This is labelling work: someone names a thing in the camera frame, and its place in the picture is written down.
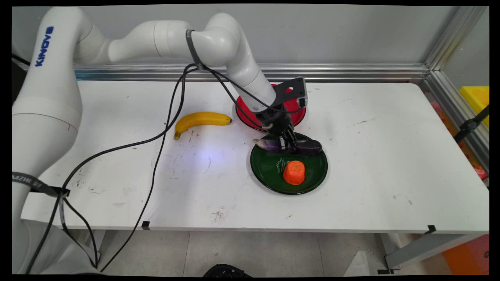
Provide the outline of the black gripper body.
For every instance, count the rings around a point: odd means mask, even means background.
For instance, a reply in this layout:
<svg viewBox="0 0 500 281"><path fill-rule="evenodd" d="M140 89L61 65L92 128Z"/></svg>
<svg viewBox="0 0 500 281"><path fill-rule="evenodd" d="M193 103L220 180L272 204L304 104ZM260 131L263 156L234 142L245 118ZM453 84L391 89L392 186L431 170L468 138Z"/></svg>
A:
<svg viewBox="0 0 500 281"><path fill-rule="evenodd" d="M282 112L284 105L268 108L261 112L256 112L255 116L261 123L261 128L277 137L294 137L294 128L291 122L291 115Z"/></svg>

